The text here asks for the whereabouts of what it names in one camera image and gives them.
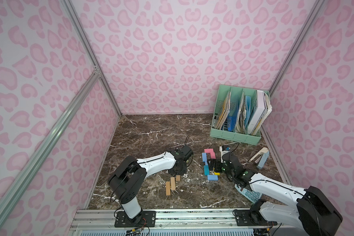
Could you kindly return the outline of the pink block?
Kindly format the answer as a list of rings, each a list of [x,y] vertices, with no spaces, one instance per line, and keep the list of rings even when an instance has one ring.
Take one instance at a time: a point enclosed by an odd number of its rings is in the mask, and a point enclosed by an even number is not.
[[[213,148],[204,149],[204,153],[214,153]]]
[[[215,155],[214,152],[211,152],[211,153],[210,153],[210,158],[211,158],[211,159],[216,159],[216,155]]]

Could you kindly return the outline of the teal block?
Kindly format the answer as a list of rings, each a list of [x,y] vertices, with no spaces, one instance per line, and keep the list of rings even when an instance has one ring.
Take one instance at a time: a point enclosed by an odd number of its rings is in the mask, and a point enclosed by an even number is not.
[[[209,166],[208,166],[208,165],[205,165],[205,166],[204,166],[204,175],[205,175],[205,176],[208,176],[208,175],[209,175]]]

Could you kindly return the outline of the blue block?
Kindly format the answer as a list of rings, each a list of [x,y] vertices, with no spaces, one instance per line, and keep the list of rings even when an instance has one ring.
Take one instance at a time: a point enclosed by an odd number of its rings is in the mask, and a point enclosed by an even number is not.
[[[207,175],[208,181],[218,181],[217,175]]]
[[[207,162],[207,155],[206,155],[205,152],[202,153],[202,161],[203,161],[203,162]]]

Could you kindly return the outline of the pink block top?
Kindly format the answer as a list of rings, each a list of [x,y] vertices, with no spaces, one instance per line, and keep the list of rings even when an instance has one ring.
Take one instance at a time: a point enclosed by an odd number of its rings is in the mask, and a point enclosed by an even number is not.
[[[204,149],[204,153],[214,153],[213,148]]]

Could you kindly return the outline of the wooden block bottom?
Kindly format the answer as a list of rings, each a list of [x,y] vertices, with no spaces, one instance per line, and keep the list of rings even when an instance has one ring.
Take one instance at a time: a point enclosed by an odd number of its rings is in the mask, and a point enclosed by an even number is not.
[[[165,189],[166,189],[166,196],[170,196],[171,195],[171,182],[166,182]]]

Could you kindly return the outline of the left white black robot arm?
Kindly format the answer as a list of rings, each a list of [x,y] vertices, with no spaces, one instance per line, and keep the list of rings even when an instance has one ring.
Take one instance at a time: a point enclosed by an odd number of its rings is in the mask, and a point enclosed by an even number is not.
[[[126,216],[130,220],[140,217],[142,209],[137,194],[146,178],[165,170],[173,177],[183,175],[187,172],[187,161],[192,156],[191,147],[183,145],[148,158],[126,157],[108,179],[108,185]]]

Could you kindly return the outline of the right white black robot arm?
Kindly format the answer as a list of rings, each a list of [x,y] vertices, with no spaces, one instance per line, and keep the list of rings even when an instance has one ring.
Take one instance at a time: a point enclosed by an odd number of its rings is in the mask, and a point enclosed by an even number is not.
[[[232,152],[220,159],[211,158],[208,163],[214,172],[224,174],[237,188],[280,202],[274,204],[258,199],[249,210],[250,220],[256,225],[275,221],[304,230],[310,236],[334,236],[343,222],[337,208],[316,187],[287,185],[246,169]]]

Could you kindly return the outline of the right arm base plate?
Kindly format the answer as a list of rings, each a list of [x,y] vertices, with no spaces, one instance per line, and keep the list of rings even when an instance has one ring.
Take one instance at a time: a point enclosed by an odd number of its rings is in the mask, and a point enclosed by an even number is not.
[[[250,213],[250,210],[234,209],[232,211],[235,217],[237,226],[266,226],[267,222],[261,219],[258,215],[254,216]]]

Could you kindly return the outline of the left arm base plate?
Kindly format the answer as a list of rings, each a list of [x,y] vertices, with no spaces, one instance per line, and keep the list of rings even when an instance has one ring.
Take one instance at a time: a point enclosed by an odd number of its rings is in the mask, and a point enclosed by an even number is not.
[[[143,210],[133,219],[130,219],[124,211],[116,213],[116,228],[130,228],[130,227],[154,227],[156,220],[156,211]]]

